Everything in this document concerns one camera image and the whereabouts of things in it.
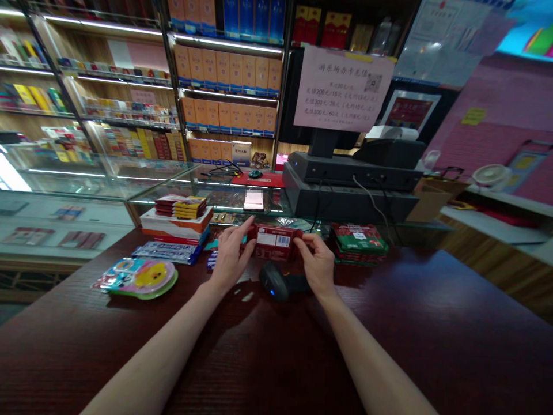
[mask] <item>pink paper sign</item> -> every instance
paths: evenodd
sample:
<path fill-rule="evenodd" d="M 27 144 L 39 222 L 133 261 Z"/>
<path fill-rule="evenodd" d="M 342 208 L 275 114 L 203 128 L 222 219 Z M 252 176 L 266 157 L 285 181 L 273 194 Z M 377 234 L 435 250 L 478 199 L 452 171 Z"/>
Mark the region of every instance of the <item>pink paper sign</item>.
<path fill-rule="evenodd" d="M 387 58 L 305 46 L 294 125 L 369 131 L 393 68 Z"/>
<path fill-rule="evenodd" d="M 142 91 L 140 89 L 131 89 L 133 102 L 141 102 L 142 104 L 156 105 L 156 94 L 150 91 Z"/>

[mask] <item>cartoon face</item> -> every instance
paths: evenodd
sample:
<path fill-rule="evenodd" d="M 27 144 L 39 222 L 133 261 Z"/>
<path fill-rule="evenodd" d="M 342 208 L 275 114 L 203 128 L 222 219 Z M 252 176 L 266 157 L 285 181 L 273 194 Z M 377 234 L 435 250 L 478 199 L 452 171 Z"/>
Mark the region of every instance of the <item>cartoon face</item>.
<path fill-rule="evenodd" d="M 167 275 L 167 269 L 162 263 L 157 263 L 153 266 L 148 266 L 144 264 L 144 267 L 141 268 L 134 279 L 134 284 L 137 287 L 151 287 L 156 286 L 161 283 Z"/>

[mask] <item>barcode label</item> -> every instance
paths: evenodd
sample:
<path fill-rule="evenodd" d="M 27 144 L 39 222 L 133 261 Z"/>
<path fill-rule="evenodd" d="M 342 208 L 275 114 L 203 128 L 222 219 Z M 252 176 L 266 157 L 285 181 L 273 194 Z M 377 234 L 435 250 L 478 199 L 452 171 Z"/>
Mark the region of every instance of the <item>barcode label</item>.
<path fill-rule="evenodd" d="M 288 248 L 290 245 L 290 238 L 288 236 L 278 236 L 276 239 L 276 246 L 281 246 L 284 248 Z"/>

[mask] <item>white fan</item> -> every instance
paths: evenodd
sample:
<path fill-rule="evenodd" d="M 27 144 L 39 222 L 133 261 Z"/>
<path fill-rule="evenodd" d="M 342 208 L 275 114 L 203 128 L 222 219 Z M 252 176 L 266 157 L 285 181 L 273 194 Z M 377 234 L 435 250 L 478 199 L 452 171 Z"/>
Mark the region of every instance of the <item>white fan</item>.
<path fill-rule="evenodd" d="M 503 164 L 489 164 L 480 167 L 472 174 L 473 180 L 491 191 L 502 191 L 509 182 L 513 172 Z"/>

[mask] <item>stack of chocolate bars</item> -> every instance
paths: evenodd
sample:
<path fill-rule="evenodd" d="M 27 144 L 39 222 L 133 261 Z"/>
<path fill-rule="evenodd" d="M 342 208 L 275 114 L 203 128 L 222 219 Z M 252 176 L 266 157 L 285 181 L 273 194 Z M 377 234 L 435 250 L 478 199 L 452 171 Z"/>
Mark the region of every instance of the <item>stack of chocolate bars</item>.
<path fill-rule="evenodd" d="M 207 199 L 169 194 L 156 200 L 156 214 L 179 219 L 197 219 L 206 210 Z"/>
<path fill-rule="evenodd" d="M 332 224 L 329 246 L 337 263 L 377 266 L 388 253 L 388 245 L 374 225 Z"/>

